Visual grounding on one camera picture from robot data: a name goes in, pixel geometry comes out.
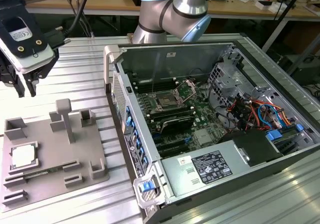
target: blue cable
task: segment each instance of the blue cable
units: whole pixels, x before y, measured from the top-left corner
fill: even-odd
[[[267,125],[272,129],[271,124],[268,123],[267,121],[265,121],[265,120],[262,118],[262,116],[261,116],[260,109],[261,109],[262,106],[267,106],[267,107],[271,108],[271,109],[273,110],[273,112],[276,114],[276,117],[278,118],[278,120],[279,120],[279,122],[281,123],[281,125],[286,127],[286,124],[284,123],[283,120],[281,120],[281,118],[279,117],[278,112],[275,110],[275,108],[273,108],[271,105],[268,105],[268,104],[262,104],[262,105],[258,108],[258,116],[259,116],[259,119],[260,119],[263,123],[267,124]]]

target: side panel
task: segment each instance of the side panel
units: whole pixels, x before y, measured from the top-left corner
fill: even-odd
[[[157,211],[152,217],[147,217],[145,219],[145,223],[155,224],[164,220],[168,220],[175,215],[186,212],[189,209],[197,207],[213,199],[219,198],[225,194],[234,192],[262,178],[268,177],[272,174],[277,174],[290,165],[301,160],[302,158],[316,152],[317,150],[320,150],[319,145],[315,145],[308,148],[307,150],[304,150],[303,152],[299,152],[291,158],[284,159],[282,161],[272,161],[270,165],[260,168],[254,172],[240,176],[232,181],[223,183],[214,188],[208,189],[207,191],[202,192],[194,197],[182,200],[180,203],[162,208]]]

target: white label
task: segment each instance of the white label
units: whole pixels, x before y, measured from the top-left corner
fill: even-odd
[[[223,173],[227,173],[227,172],[230,172],[230,168],[223,169]]]
[[[12,31],[10,35],[15,41],[22,41],[32,37],[31,30],[28,27]]]
[[[182,157],[182,158],[178,158],[177,160],[178,160],[180,166],[182,166],[184,164],[191,163],[191,156],[185,156],[185,157]]]
[[[175,57],[176,53],[167,53],[167,58]]]

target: sticker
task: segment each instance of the sticker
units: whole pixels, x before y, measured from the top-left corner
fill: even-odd
[[[230,167],[219,150],[192,158],[192,162],[204,184],[232,175]]]
[[[185,156],[185,157],[182,157],[182,158],[178,158],[177,160],[178,160],[180,166],[182,166],[184,164],[191,163],[191,156]]]
[[[167,53],[166,54],[167,56],[167,58],[171,58],[171,57],[175,57],[175,55],[176,55],[176,53],[174,52],[174,53]]]
[[[32,37],[31,30],[28,27],[12,31],[10,35],[15,41],[22,41]]]

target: motherboard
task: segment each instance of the motherboard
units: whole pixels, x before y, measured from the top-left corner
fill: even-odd
[[[208,90],[191,79],[177,87],[136,93],[140,109],[162,158],[217,144],[227,133],[208,104]]]

